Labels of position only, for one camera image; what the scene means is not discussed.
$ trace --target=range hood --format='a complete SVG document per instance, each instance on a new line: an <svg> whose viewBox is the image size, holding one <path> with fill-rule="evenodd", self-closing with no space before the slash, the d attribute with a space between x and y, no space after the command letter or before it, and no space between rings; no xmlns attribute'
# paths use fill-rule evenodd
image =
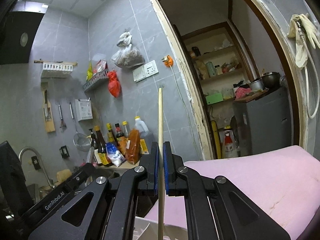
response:
<svg viewBox="0 0 320 240"><path fill-rule="evenodd" d="M19 1L2 20L0 65L28 63L33 40L47 11L43 3Z"/></svg>

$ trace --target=wooden stick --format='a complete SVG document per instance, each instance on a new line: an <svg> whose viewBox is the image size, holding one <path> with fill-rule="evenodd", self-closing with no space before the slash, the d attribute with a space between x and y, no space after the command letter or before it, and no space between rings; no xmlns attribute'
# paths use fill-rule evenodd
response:
<svg viewBox="0 0 320 240"><path fill-rule="evenodd" d="M158 205L158 240L163 240L164 229L164 169L163 169L163 105L162 105L162 88L159 88L159 130L158 130L158 143L159 143L159 177L158 177L158 190L159 190L159 205Z"/></svg>
<svg viewBox="0 0 320 240"><path fill-rule="evenodd" d="M51 62L51 61L47 61L47 60L34 60L33 63L44 63L44 62ZM67 62L67 61L56 61L54 63L61 63L61 64L69 64L69 65L73 65L74 67L78 65L78 62Z"/></svg>

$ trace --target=pink tablecloth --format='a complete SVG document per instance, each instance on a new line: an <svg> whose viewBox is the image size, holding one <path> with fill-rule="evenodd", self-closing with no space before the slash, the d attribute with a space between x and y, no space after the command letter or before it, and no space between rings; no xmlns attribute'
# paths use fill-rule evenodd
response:
<svg viewBox="0 0 320 240"><path fill-rule="evenodd" d="M232 159L186 162L227 177L296 240L320 206L320 162L298 146ZM158 203L145 218L158 221ZM164 223L187 228L183 197L165 198Z"/></svg>

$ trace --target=white switch panel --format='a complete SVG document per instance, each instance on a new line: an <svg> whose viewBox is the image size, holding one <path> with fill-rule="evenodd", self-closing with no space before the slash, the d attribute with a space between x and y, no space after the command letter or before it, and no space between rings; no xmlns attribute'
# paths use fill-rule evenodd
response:
<svg viewBox="0 0 320 240"><path fill-rule="evenodd" d="M159 73L156 62L154 60L143 66L144 66L144 72L146 73L146 77Z"/></svg>
<svg viewBox="0 0 320 240"><path fill-rule="evenodd" d="M144 71L144 65L136 68L133 71L133 80L135 82L139 82L140 80L145 79L145 78L146 78L146 73Z"/></svg>

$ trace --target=silver screw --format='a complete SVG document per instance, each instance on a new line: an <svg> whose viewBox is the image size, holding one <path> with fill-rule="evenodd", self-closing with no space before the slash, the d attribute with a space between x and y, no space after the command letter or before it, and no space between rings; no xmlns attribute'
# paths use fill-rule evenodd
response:
<svg viewBox="0 0 320 240"><path fill-rule="evenodd" d="M223 184L223 183L225 183L225 182L227 181L227 179L226 179L225 177L223 177L223 176L218 176L218 177L216 178L216 180L217 180L217 182L220 183L220 184Z"/></svg>
<svg viewBox="0 0 320 240"><path fill-rule="evenodd" d="M142 167L142 166L137 166L137 167L134 168L134 171L137 172L137 173L141 173L141 172L144 171L144 167Z"/></svg>
<svg viewBox="0 0 320 240"><path fill-rule="evenodd" d="M107 179L105 178L105 177L98 177L97 179L96 179L96 183L98 183L98 184L103 184L103 183L105 183L107 181Z"/></svg>
<svg viewBox="0 0 320 240"><path fill-rule="evenodd" d="M178 171L181 173L186 173L188 171L188 168L186 166L181 166L178 168Z"/></svg>

